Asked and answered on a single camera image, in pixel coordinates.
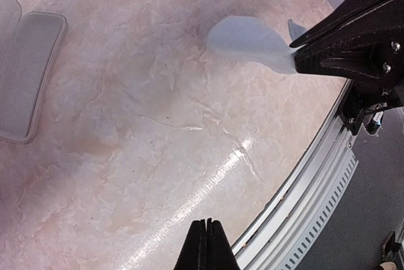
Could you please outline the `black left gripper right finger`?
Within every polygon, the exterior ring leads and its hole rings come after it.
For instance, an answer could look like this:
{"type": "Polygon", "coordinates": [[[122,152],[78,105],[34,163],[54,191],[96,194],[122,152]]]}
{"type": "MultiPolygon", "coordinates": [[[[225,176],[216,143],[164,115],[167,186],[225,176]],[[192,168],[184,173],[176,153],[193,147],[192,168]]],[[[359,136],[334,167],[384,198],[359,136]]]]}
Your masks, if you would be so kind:
{"type": "Polygon", "coordinates": [[[221,222],[211,218],[206,231],[206,268],[240,270],[221,222]]]}

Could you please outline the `pink glasses case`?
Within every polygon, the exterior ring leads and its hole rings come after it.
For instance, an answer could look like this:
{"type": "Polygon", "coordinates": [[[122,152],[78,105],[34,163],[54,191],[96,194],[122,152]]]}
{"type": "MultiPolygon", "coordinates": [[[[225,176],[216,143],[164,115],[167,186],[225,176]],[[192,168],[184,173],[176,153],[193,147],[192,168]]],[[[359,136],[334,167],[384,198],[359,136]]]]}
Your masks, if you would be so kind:
{"type": "Polygon", "coordinates": [[[27,144],[35,137],[49,78],[68,29],[63,15],[22,13],[1,0],[1,139],[27,144]]]}

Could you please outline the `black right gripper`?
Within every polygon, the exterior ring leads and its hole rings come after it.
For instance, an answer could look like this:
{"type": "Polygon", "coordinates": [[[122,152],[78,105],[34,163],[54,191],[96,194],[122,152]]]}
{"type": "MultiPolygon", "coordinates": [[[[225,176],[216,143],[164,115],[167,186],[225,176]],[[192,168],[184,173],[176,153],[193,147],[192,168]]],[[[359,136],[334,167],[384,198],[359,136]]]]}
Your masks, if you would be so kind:
{"type": "MultiPolygon", "coordinates": [[[[344,0],[328,17],[295,39],[297,48],[318,42],[352,25],[375,32],[403,27],[403,0],[344,0]]],[[[300,74],[352,79],[337,114],[353,136],[377,113],[403,106],[403,44],[395,51],[391,41],[358,48],[298,50],[295,69],[300,74]]]]}

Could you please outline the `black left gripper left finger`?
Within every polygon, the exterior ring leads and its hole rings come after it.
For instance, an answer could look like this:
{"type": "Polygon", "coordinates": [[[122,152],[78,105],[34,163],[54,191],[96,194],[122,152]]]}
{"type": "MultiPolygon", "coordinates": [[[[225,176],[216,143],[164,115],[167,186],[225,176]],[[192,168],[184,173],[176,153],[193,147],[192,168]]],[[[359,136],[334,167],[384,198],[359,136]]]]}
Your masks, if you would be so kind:
{"type": "Polygon", "coordinates": [[[174,270],[206,269],[206,221],[191,223],[174,270]]]}

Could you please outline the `light blue cloth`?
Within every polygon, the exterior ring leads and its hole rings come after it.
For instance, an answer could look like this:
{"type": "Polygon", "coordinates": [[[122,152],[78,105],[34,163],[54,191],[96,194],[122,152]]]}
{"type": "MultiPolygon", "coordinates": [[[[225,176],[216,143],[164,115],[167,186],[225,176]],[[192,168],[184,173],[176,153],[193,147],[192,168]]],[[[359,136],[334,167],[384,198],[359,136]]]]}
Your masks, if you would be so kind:
{"type": "Polygon", "coordinates": [[[206,47],[232,61],[256,62],[278,74],[295,74],[296,48],[259,18],[228,16],[206,36],[206,47]]]}

